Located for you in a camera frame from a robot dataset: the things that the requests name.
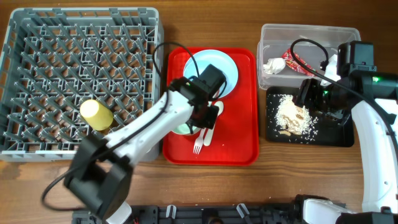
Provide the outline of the rice and peanut shell scraps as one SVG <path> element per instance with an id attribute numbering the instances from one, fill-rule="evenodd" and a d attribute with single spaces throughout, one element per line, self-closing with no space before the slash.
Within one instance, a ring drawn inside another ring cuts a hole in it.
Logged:
<path id="1" fill-rule="evenodd" d="M 280 134 L 298 136 L 312 141 L 318 134 L 315 125 L 318 118 L 311 116 L 306 107 L 296 106 L 292 95 L 276 95 L 278 107 L 276 110 L 276 126 Z"/>

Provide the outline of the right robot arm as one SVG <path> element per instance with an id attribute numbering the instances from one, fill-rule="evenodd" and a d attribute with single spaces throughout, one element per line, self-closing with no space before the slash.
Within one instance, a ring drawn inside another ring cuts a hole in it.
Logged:
<path id="1" fill-rule="evenodd" d="M 362 211 L 352 212 L 328 199 L 304 196 L 304 223 L 397 223 L 397 75 L 379 72 L 370 42 L 338 47 L 338 81 L 293 60 L 315 75 L 302 82 L 294 103 L 323 113 L 348 110 L 356 126 L 364 172 Z"/>

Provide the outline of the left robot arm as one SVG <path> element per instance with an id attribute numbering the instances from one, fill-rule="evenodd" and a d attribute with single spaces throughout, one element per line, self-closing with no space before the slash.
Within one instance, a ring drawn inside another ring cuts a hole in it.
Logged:
<path id="1" fill-rule="evenodd" d="M 85 137 L 64 177 L 64 186 L 86 209 L 107 223 L 124 223 L 134 167 L 163 137 L 181 124 L 214 126 L 218 107 L 209 101 L 225 79 L 179 78 L 161 99 L 129 125 L 103 138 Z"/>

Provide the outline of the green saucer plate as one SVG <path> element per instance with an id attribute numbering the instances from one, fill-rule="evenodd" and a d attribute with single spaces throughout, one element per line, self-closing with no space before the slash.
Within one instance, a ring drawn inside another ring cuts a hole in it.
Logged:
<path id="1" fill-rule="evenodd" d="M 175 129 L 172 130 L 172 132 L 174 134 L 178 134 L 178 135 L 189 136 L 192 134 L 196 134 L 197 132 L 199 132 L 199 130 L 200 130 L 200 128 L 198 128 L 196 126 L 189 126 L 188 124 L 184 123 L 184 124 L 177 126 Z"/>

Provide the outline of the red snack wrapper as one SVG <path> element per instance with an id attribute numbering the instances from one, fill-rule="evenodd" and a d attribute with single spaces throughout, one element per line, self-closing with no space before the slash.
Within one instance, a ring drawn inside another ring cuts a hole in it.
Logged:
<path id="1" fill-rule="evenodd" d="M 309 64 L 307 64 L 304 60 L 302 60 L 298 54 L 295 54 L 296 58 L 304 65 L 306 65 L 309 69 L 316 72 L 314 68 L 312 68 Z M 285 64 L 291 68 L 292 70 L 305 74 L 309 77 L 314 77 L 314 74 L 309 72 L 308 70 L 304 69 L 301 65 L 299 65 L 293 58 L 290 49 L 287 49 L 283 54 L 282 58 L 285 60 Z"/>

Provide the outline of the white paper napkin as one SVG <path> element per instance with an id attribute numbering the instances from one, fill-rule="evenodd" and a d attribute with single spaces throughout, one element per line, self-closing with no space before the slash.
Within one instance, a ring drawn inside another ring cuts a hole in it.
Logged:
<path id="1" fill-rule="evenodd" d="M 263 65 L 263 71 L 269 75 L 276 75 L 283 71 L 286 66 L 286 62 L 283 58 L 270 58 L 267 63 Z"/>

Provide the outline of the white plastic fork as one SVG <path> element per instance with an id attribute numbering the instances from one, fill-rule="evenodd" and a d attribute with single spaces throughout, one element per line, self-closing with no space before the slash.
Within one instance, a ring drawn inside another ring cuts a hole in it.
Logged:
<path id="1" fill-rule="evenodd" d="M 195 140 L 194 148 L 193 148 L 194 154 L 199 154 L 203 147 L 203 142 L 204 142 L 203 137 L 204 137 L 205 131 L 206 131 L 205 128 L 201 129 L 199 136 Z"/>

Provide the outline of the white plastic spoon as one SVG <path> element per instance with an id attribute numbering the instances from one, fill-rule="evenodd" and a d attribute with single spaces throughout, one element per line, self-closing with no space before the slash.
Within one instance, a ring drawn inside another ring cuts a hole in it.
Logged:
<path id="1" fill-rule="evenodd" d="M 215 103 L 215 106 L 217 106 L 219 108 L 218 114 L 217 116 L 219 116 L 223 110 L 224 110 L 224 103 L 222 101 L 217 101 Z M 209 146 L 211 144 L 211 140 L 213 138 L 213 134 L 214 134 L 214 130 L 215 130 L 215 126 L 213 127 L 213 129 L 209 129 L 206 133 L 206 136 L 204 138 L 204 146 Z"/>

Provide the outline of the yellow plastic cup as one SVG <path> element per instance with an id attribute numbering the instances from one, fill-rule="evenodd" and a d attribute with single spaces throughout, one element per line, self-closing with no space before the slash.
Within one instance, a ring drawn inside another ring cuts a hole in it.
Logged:
<path id="1" fill-rule="evenodd" d="M 96 100 L 86 100 L 80 106 L 80 115 L 96 131 L 109 128 L 113 122 L 111 110 Z"/>

